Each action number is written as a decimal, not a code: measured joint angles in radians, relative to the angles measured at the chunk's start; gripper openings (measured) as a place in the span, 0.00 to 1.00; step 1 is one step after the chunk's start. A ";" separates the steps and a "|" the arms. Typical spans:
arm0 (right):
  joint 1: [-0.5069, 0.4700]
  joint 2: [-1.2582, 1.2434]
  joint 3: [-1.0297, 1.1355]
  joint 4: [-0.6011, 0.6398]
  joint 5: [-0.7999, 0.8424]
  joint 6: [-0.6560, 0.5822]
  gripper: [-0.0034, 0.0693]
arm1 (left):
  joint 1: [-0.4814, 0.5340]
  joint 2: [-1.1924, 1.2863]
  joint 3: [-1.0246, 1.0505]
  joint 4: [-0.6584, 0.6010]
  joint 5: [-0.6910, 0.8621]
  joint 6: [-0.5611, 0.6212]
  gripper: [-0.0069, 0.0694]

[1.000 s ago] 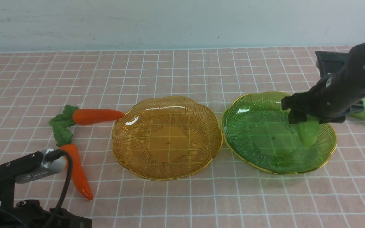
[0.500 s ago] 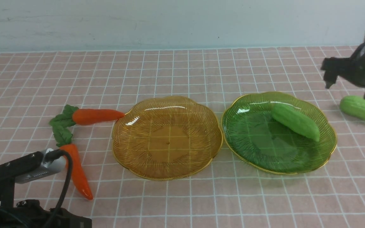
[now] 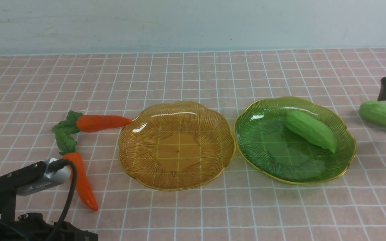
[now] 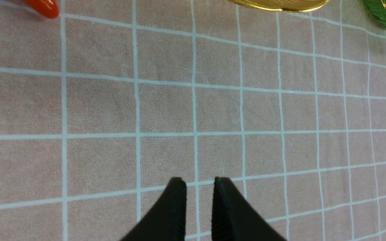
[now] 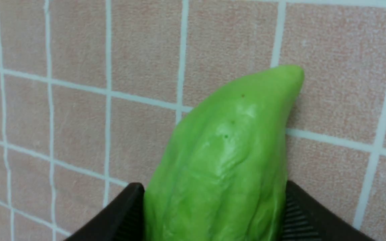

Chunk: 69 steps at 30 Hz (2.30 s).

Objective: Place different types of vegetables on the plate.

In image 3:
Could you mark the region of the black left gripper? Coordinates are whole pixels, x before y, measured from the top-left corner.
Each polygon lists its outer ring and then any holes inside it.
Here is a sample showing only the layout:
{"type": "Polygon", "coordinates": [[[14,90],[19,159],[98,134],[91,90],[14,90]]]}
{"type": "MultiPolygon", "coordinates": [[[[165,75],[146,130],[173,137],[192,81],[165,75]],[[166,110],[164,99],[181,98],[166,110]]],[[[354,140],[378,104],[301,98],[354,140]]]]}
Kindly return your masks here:
{"type": "Polygon", "coordinates": [[[38,180],[46,168],[37,162],[0,176],[0,241],[97,241],[98,234],[75,227],[65,220],[74,196],[77,170],[72,162],[53,162],[49,169],[58,170],[68,166],[71,184],[63,210],[54,224],[44,221],[41,213],[25,213],[15,219],[17,188],[38,180]]]}

